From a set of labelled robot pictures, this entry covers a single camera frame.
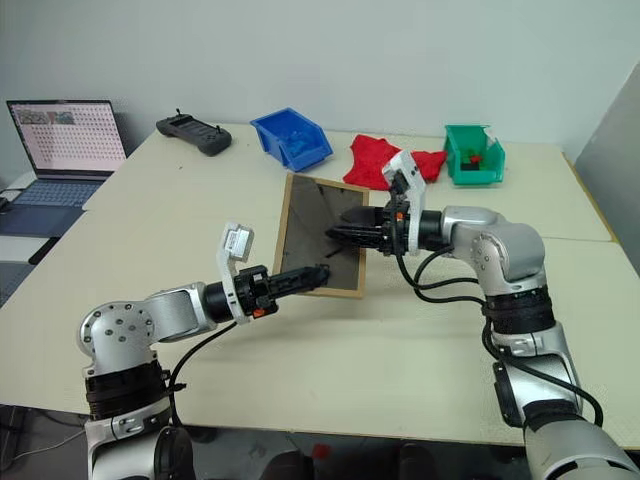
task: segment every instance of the laptop screen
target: laptop screen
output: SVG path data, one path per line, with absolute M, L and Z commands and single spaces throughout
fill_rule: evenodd
M 125 160 L 108 101 L 8 101 L 38 176 L 108 176 Z

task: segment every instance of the green plastic bin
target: green plastic bin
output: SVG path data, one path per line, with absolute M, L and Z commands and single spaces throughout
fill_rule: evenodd
M 447 169 L 456 185 L 487 185 L 501 182 L 504 150 L 487 136 L 486 125 L 447 125 Z

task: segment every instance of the gray panel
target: gray panel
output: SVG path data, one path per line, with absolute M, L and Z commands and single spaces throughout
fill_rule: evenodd
M 640 64 L 578 157 L 576 169 L 640 273 Z

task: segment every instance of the laptop keyboard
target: laptop keyboard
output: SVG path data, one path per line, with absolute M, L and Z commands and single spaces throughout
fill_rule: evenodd
M 52 207 L 82 207 L 101 183 L 56 183 L 36 180 L 12 203 Z

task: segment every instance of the black remote controller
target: black remote controller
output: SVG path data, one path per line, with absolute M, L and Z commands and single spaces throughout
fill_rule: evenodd
M 158 131 L 166 137 L 178 137 L 198 147 L 210 157 L 231 145 L 231 134 L 219 125 L 212 127 L 191 115 L 180 113 L 156 122 Z

